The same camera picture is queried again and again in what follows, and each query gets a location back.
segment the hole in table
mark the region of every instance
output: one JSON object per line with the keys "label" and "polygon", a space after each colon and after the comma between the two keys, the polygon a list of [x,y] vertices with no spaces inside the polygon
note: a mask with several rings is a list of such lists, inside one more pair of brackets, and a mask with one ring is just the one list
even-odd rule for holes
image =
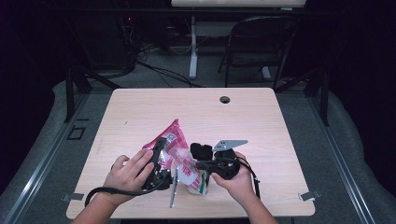
{"label": "hole in table", "polygon": [[228,103],[230,103],[231,100],[230,100],[230,97],[228,97],[228,96],[221,96],[220,101],[224,104],[228,104]]}

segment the pink snack bag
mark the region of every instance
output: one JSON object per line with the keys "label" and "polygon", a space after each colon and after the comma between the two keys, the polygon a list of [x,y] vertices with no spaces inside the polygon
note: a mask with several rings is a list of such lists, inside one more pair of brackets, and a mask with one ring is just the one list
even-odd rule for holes
{"label": "pink snack bag", "polygon": [[178,179],[183,184],[195,190],[198,194],[206,194],[205,171],[200,171],[195,166],[189,146],[186,142],[183,132],[181,131],[178,119],[160,135],[151,142],[145,144],[143,149],[152,149],[158,138],[166,138],[166,144],[163,148],[158,163],[162,169],[172,169],[178,167]]}

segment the person's right hand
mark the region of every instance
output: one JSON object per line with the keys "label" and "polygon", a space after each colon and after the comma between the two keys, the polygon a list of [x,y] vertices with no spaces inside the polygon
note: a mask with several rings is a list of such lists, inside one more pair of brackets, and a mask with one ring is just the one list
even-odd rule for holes
{"label": "person's right hand", "polygon": [[[146,179],[154,168],[154,164],[152,162],[148,164],[152,155],[152,150],[140,150],[131,159],[125,155],[119,156],[114,162],[110,173],[108,173],[103,187],[127,191],[141,190],[143,184],[146,182]],[[109,201],[116,206],[133,198],[132,196],[121,194],[104,194],[108,196]]]}
{"label": "person's right hand", "polygon": [[[246,159],[246,157],[235,151],[237,157]],[[234,176],[230,180],[225,180],[221,176],[216,173],[212,174],[213,179],[216,183],[224,187],[228,190],[229,194],[238,202],[243,203],[245,199],[249,198],[248,196],[255,195],[252,181],[251,181],[251,173],[250,171],[243,165],[239,168],[239,172],[236,176]]]}

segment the black curtain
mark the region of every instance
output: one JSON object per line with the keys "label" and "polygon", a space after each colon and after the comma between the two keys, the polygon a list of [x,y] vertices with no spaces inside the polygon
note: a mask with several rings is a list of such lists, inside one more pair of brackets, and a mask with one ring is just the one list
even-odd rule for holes
{"label": "black curtain", "polygon": [[56,22],[33,1],[2,1],[0,6],[0,191],[20,168],[48,118],[52,91],[64,80],[67,61]]}
{"label": "black curtain", "polygon": [[355,122],[365,160],[396,196],[396,16],[389,2],[366,2],[352,16],[350,41],[331,71],[331,90]]}

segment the black chair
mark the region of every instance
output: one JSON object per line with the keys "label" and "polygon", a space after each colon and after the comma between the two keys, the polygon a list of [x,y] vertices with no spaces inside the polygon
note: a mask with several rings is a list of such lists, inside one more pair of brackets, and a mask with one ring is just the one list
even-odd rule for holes
{"label": "black chair", "polygon": [[276,87],[287,50],[294,38],[298,22],[291,17],[250,17],[238,22],[231,30],[225,54],[218,72],[226,64],[225,87],[228,87],[231,67],[276,66],[276,75],[271,80],[243,81],[239,83],[273,82]]}

